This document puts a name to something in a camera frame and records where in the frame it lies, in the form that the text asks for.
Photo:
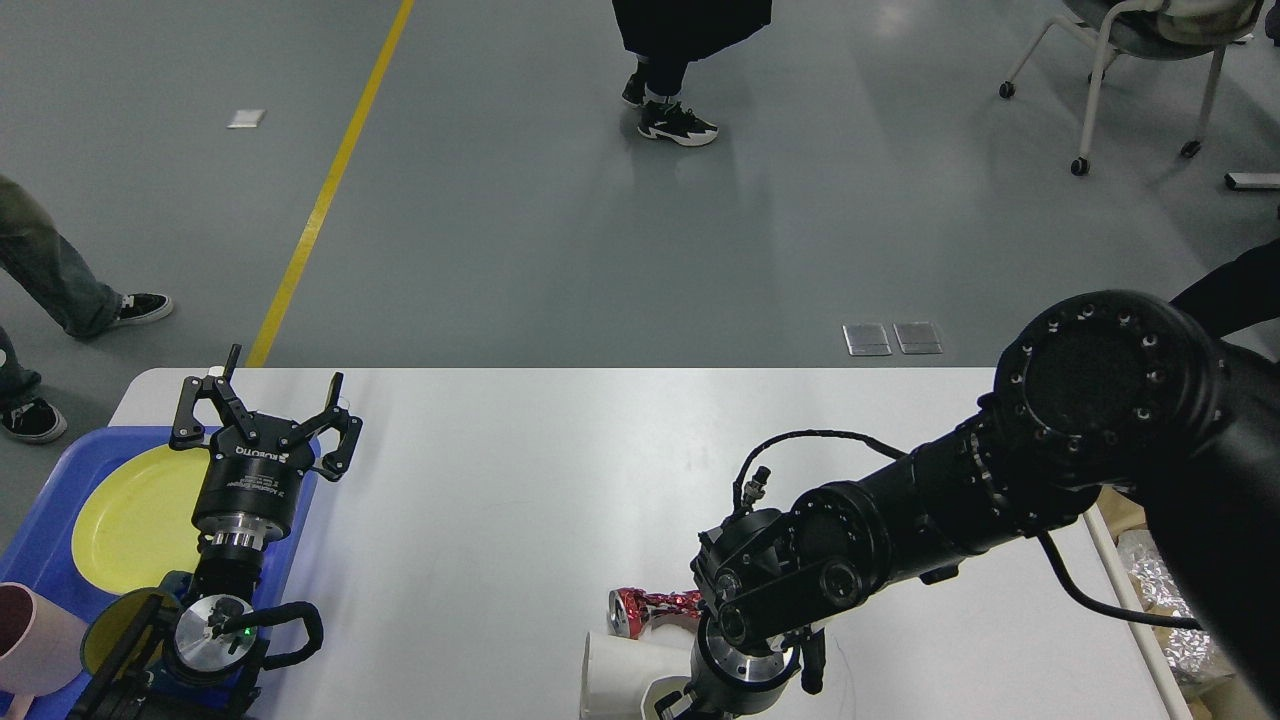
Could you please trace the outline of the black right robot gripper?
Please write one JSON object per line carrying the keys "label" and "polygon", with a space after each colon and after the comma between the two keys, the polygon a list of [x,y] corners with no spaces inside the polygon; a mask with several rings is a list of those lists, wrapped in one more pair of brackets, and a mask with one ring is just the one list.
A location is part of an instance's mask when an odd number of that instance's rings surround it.
{"label": "black right robot gripper", "polygon": [[800,635],[772,638],[763,656],[735,648],[710,618],[700,620],[691,655],[690,691],[673,691],[655,702],[663,720],[730,719],[760,714],[783,694],[801,667]]}

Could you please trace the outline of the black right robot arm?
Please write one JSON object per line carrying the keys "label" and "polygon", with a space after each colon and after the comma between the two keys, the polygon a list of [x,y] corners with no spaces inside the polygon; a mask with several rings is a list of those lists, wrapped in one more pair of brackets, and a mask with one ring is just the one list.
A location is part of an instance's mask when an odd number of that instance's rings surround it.
{"label": "black right robot arm", "polygon": [[[809,489],[788,511],[755,509],[768,470],[745,462],[731,514],[700,534],[691,569],[701,619],[691,676],[663,719],[769,708],[792,676],[823,687],[822,623],[911,578],[1039,541],[1080,605],[1129,623],[1208,632],[1277,715],[1276,591],[1251,560],[1277,557],[1277,364],[1211,337],[1134,291],[1066,299],[1002,352],[978,414],[859,480]],[[1190,618],[1147,618],[1083,594],[1050,532],[1105,487],[1139,503]]]}

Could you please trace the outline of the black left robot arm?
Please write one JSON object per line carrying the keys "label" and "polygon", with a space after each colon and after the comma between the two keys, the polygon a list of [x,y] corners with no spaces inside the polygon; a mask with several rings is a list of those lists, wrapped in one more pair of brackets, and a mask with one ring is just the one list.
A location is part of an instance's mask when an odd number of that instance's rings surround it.
{"label": "black left robot arm", "polygon": [[305,519],[315,478],[349,470],[364,421],[340,402],[340,372],[310,419],[250,410],[232,384],[239,355],[233,345],[220,369],[186,378],[168,441],[204,455],[195,569],[125,594],[91,624],[81,646],[90,680],[72,719],[243,719],[262,673],[323,647],[317,609],[282,602],[282,582],[264,573],[271,546]]}

